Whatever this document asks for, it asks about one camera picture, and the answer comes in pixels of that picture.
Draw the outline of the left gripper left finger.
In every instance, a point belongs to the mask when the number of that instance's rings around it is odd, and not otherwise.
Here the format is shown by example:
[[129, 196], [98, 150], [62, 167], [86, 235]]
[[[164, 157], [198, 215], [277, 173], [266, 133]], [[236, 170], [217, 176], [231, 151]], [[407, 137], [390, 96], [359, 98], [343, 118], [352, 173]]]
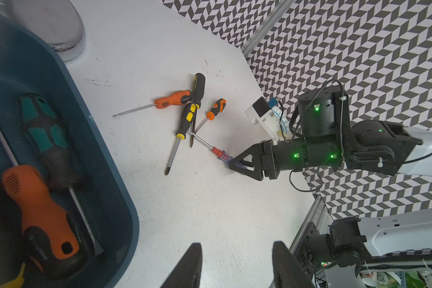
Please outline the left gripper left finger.
[[199, 288], [202, 264], [202, 246], [192, 243], [161, 288]]

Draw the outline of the orange black short screwdriver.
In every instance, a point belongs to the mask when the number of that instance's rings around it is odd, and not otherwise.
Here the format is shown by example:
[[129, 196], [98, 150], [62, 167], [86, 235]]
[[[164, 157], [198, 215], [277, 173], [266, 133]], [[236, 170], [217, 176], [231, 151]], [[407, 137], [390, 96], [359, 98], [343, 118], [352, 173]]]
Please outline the orange black short screwdriver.
[[193, 133], [197, 133], [207, 121], [214, 120], [214, 118], [225, 109], [226, 105], [227, 101], [224, 98], [218, 99], [206, 114], [206, 118], [194, 129]]

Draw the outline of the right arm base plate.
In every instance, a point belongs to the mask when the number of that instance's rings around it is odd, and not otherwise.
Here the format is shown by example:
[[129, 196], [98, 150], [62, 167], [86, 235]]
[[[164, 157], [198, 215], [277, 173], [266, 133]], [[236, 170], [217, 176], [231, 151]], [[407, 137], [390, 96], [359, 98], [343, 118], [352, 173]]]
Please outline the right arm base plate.
[[313, 222], [307, 222], [292, 244], [293, 257], [309, 278], [334, 261], [332, 241], [328, 233], [320, 234]]

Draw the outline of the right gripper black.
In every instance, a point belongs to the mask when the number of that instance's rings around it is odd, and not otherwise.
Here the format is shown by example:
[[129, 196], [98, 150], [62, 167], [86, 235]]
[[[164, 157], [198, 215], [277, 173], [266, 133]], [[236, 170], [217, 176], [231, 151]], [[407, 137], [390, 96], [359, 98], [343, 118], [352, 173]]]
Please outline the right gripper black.
[[229, 169], [254, 180], [264, 176], [275, 180], [283, 170], [300, 172], [326, 166], [334, 170], [343, 163], [342, 150], [335, 140], [295, 139], [291, 143], [273, 141], [254, 144], [229, 162]]

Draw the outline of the green black handle screwdriver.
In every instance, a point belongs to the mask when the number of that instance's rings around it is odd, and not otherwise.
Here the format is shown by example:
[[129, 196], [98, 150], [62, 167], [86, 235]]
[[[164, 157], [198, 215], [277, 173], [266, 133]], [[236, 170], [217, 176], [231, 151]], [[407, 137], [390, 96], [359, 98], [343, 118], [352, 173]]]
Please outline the green black handle screwdriver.
[[23, 132], [50, 172], [50, 188], [69, 191], [90, 235], [94, 254], [102, 255], [104, 248], [96, 239], [75, 191], [80, 176], [72, 167], [72, 152], [63, 121], [49, 102], [36, 93], [25, 93], [20, 96], [19, 106]]

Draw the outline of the yellow handle screwdriver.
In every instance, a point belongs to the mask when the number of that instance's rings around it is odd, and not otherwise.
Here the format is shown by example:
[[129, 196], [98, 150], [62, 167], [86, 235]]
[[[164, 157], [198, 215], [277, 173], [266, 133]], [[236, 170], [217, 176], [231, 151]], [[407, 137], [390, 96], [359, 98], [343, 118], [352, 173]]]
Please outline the yellow handle screwdriver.
[[0, 288], [21, 288], [25, 283], [25, 278], [24, 278], [25, 268], [26, 268], [26, 264], [23, 263], [20, 267], [18, 276], [7, 283], [0, 285]]

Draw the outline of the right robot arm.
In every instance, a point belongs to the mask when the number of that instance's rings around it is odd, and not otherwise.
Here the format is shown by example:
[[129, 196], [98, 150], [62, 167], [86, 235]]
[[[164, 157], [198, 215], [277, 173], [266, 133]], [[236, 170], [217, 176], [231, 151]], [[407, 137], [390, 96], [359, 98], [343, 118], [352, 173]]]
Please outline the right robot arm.
[[[231, 170], [258, 181], [274, 180], [282, 170], [342, 165], [389, 176], [432, 176], [432, 132], [378, 120], [351, 124], [350, 97], [336, 80], [297, 100], [291, 121], [299, 127], [290, 127], [292, 138], [249, 147], [230, 161]], [[432, 248], [432, 211], [336, 220], [328, 233], [307, 235], [304, 246], [304, 266], [321, 269]]]

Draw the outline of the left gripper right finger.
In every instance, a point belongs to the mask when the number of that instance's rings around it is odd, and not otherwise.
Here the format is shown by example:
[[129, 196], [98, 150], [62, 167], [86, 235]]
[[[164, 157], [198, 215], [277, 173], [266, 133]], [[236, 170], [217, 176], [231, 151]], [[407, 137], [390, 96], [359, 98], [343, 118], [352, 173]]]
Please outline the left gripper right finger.
[[272, 266], [276, 288], [314, 287], [312, 280], [308, 278], [298, 261], [282, 241], [273, 243]]

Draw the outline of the black yellow phillips screwdriver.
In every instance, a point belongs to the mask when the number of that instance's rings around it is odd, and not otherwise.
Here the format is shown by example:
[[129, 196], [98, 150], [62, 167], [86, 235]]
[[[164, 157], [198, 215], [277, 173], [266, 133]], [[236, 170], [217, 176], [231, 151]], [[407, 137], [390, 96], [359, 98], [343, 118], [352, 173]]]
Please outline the black yellow phillips screwdriver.
[[193, 102], [187, 103], [183, 108], [180, 117], [180, 124], [175, 135], [176, 136], [175, 145], [173, 147], [172, 153], [167, 163], [165, 175], [169, 175], [170, 173], [179, 145], [181, 141], [186, 138], [187, 132], [195, 120], [197, 109], [198, 107]]

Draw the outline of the blue transparent handle screwdriver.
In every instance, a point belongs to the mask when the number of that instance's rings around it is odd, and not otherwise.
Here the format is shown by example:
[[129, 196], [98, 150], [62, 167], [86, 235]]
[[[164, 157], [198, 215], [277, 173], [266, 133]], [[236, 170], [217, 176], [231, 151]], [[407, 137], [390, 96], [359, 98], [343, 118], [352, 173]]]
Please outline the blue transparent handle screwdriver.
[[[200, 138], [196, 133], [188, 130], [187, 134], [193, 136], [194, 138], [196, 138], [200, 143], [202, 143], [203, 145], [205, 145], [206, 147], [208, 147], [211, 152], [216, 155], [216, 157], [225, 162], [227, 164], [227, 166], [229, 166], [229, 163], [234, 159], [233, 157], [231, 157], [229, 154], [226, 153], [226, 151], [224, 150], [220, 150], [218, 148], [216, 148], [213, 145], [210, 145], [208, 142], [204, 141], [202, 138]], [[253, 171], [253, 168], [249, 168], [248, 166], [244, 165], [242, 162], [237, 162], [235, 164], [236, 168], [240, 168], [240, 169], [244, 169], [244, 170], [248, 170], [248, 171]]]

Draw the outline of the orange black large screwdriver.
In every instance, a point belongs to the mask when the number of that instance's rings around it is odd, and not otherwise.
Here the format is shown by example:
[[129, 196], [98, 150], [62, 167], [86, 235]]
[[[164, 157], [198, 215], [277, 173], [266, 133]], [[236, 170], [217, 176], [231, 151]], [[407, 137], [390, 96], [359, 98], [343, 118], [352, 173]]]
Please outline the orange black large screwdriver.
[[19, 164], [0, 129], [0, 143], [12, 166], [1, 179], [22, 214], [22, 240], [30, 259], [49, 278], [66, 278], [87, 260], [79, 230], [69, 213], [51, 197], [39, 171]]

